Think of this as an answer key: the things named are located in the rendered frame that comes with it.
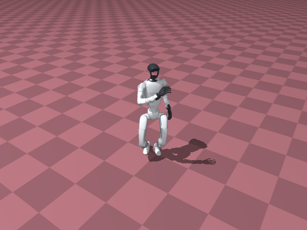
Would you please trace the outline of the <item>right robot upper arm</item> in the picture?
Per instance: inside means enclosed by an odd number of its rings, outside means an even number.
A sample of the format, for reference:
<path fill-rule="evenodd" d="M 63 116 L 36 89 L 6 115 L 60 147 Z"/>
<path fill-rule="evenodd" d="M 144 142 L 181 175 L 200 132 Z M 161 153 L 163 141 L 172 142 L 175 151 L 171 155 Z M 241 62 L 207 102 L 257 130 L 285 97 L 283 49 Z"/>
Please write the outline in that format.
<path fill-rule="evenodd" d="M 146 88 L 145 82 L 143 82 L 143 83 L 138 85 L 138 87 L 137 87 L 137 89 L 138 89 L 137 101 L 138 101 L 138 99 L 143 98 L 143 94 L 144 94 L 144 89 L 145 88 Z M 142 104 L 138 103 L 138 104 L 141 105 L 141 106 L 144 105 L 144 103 L 142 103 Z"/>

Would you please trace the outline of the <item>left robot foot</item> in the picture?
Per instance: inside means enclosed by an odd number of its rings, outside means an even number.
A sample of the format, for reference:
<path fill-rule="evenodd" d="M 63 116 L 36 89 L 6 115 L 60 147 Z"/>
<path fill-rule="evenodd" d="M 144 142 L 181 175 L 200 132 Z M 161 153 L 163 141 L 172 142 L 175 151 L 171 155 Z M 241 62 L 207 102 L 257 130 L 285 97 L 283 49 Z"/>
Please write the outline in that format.
<path fill-rule="evenodd" d="M 157 148 L 157 146 L 155 147 L 155 145 L 156 145 L 156 143 L 155 143 L 155 144 L 154 144 L 154 146 L 153 146 L 153 147 L 154 147 L 154 149 L 155 149 L 154 151 L 155 151 L 156 155 L 158 155 L 158 156 L 159 156 L 159 155 L 161 155 L 161 151 L 160 151 L 160 149 L 159 149 L 159 148 Z"/>

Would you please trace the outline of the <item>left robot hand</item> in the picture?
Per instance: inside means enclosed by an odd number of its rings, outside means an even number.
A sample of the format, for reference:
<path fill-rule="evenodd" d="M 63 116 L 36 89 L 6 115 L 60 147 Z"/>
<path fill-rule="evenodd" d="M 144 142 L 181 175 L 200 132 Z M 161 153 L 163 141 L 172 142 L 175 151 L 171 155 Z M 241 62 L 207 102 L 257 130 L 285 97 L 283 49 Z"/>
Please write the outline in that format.
<path fill-rule="evenodd" d="M 171 118 L 172 118 L 172 112 L 171 112 L 171 109 L 170 109 L 171 107 L 170 107 L 170 105 L 168 104 L 167 105 L 167 110 L 168 110 L 168 120 L 170 120 Z"/>

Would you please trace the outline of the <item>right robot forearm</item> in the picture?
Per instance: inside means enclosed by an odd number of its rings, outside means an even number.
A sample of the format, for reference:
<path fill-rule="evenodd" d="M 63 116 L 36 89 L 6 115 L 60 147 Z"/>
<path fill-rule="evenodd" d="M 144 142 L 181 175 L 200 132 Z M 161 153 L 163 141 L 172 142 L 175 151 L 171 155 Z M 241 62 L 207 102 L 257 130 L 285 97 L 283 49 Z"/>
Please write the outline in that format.
<path fill-rule="evenodd" d="M 149 98 L 140 98 L 140 99 L 138 99 L 138 103 L 139 104 L 149 104 L 149 103 L 154 103 L 157 98 L 157 95 L 155 94 L 154 96 L 151 96 L 151 97 L 149 97 Z"/>

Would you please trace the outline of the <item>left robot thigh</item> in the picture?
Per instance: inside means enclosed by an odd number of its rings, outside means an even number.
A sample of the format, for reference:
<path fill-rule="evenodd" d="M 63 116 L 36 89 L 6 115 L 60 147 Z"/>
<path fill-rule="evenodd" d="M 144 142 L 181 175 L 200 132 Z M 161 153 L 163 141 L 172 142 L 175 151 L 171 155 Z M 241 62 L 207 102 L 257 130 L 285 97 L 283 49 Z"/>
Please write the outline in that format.
<path fill-rule="evenodd" d="M 168 131 L 168 118 L 165 113 L 159 112 L 160 121 L 160 138 L 158 139 L 159 145 L 164 145 L 166 143 L 167 131 Z"/>

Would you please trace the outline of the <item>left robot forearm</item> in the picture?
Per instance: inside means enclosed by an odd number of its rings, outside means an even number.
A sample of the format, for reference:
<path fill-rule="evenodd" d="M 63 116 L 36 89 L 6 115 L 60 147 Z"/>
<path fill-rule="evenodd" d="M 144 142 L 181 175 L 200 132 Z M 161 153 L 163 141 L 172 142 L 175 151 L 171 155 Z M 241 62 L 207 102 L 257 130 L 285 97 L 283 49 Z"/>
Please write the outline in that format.
<path fill-rule="evenodd" d="M 170 105 L 167 94 L 163 95 L 162 98 L 164 100 L 165 107 L 167 108 L 167 105 Z"/>

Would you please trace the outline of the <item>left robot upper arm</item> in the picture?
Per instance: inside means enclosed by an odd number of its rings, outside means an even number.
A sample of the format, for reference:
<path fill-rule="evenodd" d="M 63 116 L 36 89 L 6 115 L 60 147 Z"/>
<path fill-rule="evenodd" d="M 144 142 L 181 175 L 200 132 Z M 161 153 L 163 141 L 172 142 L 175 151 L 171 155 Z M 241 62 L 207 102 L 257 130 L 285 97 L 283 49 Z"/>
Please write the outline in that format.
<path fill-rule="evenodd" d="M 162 79 L 161 81 L 163 82 L 163 87 L 168 85 L 168 83 L 165 79 Z"/>

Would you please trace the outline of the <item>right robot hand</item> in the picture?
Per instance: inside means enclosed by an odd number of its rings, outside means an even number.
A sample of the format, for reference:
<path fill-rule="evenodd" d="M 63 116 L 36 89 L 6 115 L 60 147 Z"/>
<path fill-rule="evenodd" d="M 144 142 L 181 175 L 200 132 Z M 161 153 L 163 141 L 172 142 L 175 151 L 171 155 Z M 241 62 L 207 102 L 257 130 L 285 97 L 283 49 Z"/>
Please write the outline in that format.
<path fill-rule="evenodd" d="M 171 93 L 171 92 L 169 92 L 169 91 L 171 91 L 170 89 L 171 88 L 169 86 L 162 87 L 162 89 L 159 91 L 159 93 L 156 94 L 157 98 L 155 100 L 160 99 L 161 96 L 165 95 L 166 93 Z"/>

